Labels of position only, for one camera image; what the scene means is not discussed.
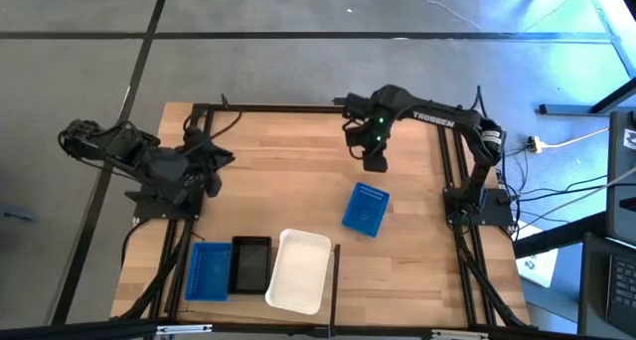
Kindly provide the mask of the silver frame bracket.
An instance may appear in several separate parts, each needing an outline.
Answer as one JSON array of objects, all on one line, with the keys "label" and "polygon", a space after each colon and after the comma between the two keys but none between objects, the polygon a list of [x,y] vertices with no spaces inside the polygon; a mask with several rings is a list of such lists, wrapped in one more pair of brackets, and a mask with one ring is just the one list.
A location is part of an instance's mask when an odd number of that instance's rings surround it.
[{"label": "silver frame bracket", "polygon": [[488,333],[450,330],[450,329],[432,329],[431,340],[490,340]]},{"label": "silver frame bracket", "polygon": [[156,329],[156,335],[170,336],[180,334],[198,334],[212,332],[214,326],[212,324],[195,324],[195,325],[161,325]]}]

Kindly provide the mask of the wooden shelf with black frame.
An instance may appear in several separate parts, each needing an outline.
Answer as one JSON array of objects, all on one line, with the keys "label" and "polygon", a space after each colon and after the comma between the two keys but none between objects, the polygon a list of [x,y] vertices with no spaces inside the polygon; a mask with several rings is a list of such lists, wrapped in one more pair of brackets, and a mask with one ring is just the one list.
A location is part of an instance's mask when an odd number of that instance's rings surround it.
[{"label": "wooden shelf with black frame", "polygon": [[[271,251],[271,272],[273,270],[279,238],[274,241]],[[228,323],[263,324],[326,324],[332,315],[332,306],[337,294],[335,282],[338,279],[336,268],[339,265],[339,247],[331,244],[327,276],[319,312],[315,315],[303,315],[277,309],[265,302],[265,294],[230,294],[225,302],[184,301],[184,308],[178,312],[183,321],[210,321]]]}]

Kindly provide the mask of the black keyboard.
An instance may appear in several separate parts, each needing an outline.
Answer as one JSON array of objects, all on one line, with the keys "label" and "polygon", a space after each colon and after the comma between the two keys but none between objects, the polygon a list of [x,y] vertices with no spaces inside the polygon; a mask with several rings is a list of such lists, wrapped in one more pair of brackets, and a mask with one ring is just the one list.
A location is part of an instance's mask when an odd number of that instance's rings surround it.
[{"label": "black keyboard", "polygon": [[610,257],[606,317],[611,321],[636,320],[636,259]]}]

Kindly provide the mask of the black desk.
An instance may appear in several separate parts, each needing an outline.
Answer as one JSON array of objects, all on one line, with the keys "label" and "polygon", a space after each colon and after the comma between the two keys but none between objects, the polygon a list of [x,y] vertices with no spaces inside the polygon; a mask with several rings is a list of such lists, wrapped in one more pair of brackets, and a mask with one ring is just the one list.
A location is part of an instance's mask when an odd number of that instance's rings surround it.
[{"label": "black desk", "polygon": [[577,334],[636,340],[636,337],[614,327],[605,318],[610,258],[613,255],[636,258],[636,246],[592,233],[583,236]]}]

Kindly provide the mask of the black plastic basket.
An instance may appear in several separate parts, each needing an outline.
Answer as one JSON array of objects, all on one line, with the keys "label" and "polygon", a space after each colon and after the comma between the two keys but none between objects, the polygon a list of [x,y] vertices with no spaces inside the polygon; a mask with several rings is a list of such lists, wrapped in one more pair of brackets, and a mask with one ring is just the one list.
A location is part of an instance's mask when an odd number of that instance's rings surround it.
[{"label": "black plastic basket", "polygon": [[265,294],[269,287],[270,264],[270,237],[233,237],[229,292]]}]

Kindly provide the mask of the gray equipment case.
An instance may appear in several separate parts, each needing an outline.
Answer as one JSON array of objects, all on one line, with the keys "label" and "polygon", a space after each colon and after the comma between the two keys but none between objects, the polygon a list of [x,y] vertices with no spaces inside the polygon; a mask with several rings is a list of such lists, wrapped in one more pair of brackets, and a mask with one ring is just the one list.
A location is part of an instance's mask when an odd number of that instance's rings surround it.
[{"label": "gray equipment case", "polygon": [[636,247],[636,115],[613,111],[609,124],[606,233]]}]

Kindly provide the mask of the white floor sign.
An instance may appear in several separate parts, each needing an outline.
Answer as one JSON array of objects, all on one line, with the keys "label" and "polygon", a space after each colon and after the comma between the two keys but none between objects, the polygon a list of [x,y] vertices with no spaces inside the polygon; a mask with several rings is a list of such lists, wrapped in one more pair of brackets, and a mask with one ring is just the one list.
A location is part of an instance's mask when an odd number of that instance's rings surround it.
[{"label": "white floor sign", "polygon": [[518,257],[516,259],[519,275],[536,285],[549,288],[557,264],[558,250]]}]

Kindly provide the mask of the black desk leg bar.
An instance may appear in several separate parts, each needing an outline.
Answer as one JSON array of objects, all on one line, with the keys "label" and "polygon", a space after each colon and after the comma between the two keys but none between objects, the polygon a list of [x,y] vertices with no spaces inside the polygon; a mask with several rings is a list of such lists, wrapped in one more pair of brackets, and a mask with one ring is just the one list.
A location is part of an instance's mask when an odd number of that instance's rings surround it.
[{"label": "black desk leg bar", "polygon": [[606,116],[612,111],[636,112],[636,105],[622,106],[624,101],[633,96],[636,96],[636,78],[631,79],[595,104],[543,103],[539,105],[538,112],[542,115],[564,116]]},{"label": "black desk leg bar", "polygon": [[581,243],[587,233],[604,236],[606,219],[606,213],[600,212],[573,223],[541,231],[514,241],[515,258],[542,254],[554,249]]}]

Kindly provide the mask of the blue plastic basket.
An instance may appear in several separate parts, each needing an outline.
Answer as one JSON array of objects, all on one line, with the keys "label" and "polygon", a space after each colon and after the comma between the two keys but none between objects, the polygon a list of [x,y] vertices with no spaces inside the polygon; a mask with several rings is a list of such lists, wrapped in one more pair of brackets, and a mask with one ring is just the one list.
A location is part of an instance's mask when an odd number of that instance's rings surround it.
[{"label": "blue plastic basket", "polygon": [[342,225],[374,238],[379,232],[389,200],[388,192],[358,182],[347,204]]},{"label": "blue plastic basket", "polygon": [[232,265],[230,243],[195,243],[188,270],[185,299],[225,302],[229,299]]}]

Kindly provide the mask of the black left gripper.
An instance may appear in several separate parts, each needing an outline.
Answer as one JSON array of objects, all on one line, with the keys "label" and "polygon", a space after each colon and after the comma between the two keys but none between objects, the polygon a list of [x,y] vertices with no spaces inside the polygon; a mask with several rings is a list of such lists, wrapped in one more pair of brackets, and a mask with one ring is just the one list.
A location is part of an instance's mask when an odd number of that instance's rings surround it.
[{"label": "black left gripper", "polygon": [[[213,173],[210,169],[211,139],[202,130],[187,130],[183,137],[182,154],[188,160],[185,178],[188,181],[212,181]],[[213,167],[225,167],[235,161],[232,152],[226,149],[214,149],[211,154],[215,157],[211,161]]]}]

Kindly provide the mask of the white plastic basket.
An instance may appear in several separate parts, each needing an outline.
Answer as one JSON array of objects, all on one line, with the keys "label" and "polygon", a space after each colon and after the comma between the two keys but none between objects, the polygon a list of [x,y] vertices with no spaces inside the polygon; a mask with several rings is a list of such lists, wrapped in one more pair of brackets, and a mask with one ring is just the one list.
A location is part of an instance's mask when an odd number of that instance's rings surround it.
[{"label": "white plastic basket", "polygon": [[317,314],[330,254],[331,241],[327,237],[295,229],[283,230],[265,302],[277,309]]}]

